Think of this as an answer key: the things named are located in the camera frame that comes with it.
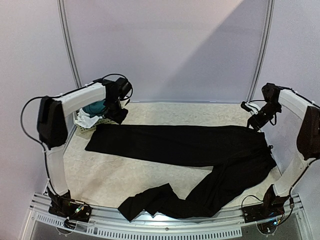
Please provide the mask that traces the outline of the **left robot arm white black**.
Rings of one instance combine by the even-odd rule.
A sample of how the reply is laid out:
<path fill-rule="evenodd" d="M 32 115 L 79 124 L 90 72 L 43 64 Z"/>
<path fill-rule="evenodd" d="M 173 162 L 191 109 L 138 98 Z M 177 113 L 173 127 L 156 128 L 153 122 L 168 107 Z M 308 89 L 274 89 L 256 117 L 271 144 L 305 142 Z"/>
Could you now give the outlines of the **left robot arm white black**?
<path fill-rule="evenodd" d="M 100 78 L 68 93 L 41 98 L 36 128 L 46 151 L 49 188 L 55 195 L 63 196 L 69 191 L 63 157 L 68 138 L 66 117 L 87 105 L 103 101 L 103 118 L 121 124 L 128 114 L 121 103 L 129 100 L 132 94 L 132 84 L 120 77 L 116 81 Z"/>

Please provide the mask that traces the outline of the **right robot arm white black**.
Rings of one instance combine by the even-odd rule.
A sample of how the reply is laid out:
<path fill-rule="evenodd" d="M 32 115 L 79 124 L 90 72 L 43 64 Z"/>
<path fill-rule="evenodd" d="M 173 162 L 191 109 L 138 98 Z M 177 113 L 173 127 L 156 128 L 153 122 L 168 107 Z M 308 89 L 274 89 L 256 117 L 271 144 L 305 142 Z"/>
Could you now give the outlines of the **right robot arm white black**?
<path fill-rule="evenodd" d="M 320 159 L 320 107 L 289 87 L 266 83 L 261 91 L 265 101 L 262 108 L 244 103 L 243 109 L 251 113 L 247 120 L 248 128 L 261 130 L 282 112 L 282 108 L 302 120 L 296 138 L 296 153 L 272 187 L 276 197 L 288 197 L 311 163 Z"/>

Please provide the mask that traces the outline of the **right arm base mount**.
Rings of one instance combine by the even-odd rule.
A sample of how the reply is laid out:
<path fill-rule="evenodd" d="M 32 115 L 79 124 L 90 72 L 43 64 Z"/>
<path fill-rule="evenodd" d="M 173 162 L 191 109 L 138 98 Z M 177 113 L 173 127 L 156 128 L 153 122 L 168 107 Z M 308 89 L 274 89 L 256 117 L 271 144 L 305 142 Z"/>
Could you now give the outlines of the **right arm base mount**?
<path fill-rule="evenodd" d="M 287 196 L 277 196 L 271 185 L 263 199 L 250 195 L 260 201 L 259 204 L 244 206 L 241 204 L 241 211 L 245 223 L 256 222 L 258 231 L 265 235 L 273 235 L 277 228 L 285 223 L 293 213 L 295 203 L 292 197 L 291 186 Z"/>

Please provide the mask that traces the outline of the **black trousers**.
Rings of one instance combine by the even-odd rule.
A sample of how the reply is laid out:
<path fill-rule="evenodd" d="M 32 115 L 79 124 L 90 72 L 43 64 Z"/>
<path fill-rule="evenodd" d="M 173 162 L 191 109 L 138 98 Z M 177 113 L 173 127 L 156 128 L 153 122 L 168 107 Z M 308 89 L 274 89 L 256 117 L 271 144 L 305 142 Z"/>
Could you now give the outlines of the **black trousers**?
<path fill-rule="evenodd" d="M 212 167 L 185 199 L 169 184 L 128 197 L 118 211 L 132 221 L 141 211 L 174 219 L 212 217 L 276 167 L 265 135 L 238 126 L 99 125 L 86 151 L 183 167 Z"/>

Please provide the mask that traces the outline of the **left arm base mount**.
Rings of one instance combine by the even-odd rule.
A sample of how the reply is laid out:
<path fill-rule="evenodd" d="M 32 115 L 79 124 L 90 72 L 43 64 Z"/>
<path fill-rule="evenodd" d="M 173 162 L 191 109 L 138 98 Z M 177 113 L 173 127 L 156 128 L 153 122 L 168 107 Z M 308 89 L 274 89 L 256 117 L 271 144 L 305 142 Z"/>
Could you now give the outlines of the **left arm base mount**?
<path fill-rule="evenodd" d="M 76 201 L 71 198 L 70 191 L 64 195 L 57 195 L 47 190 L 51 200 L 48 212 L 52 215 L 64 218 L 63 227 L 74 230 L 77 222 L 88 223 L 92 214 L 89 204 Z"/>

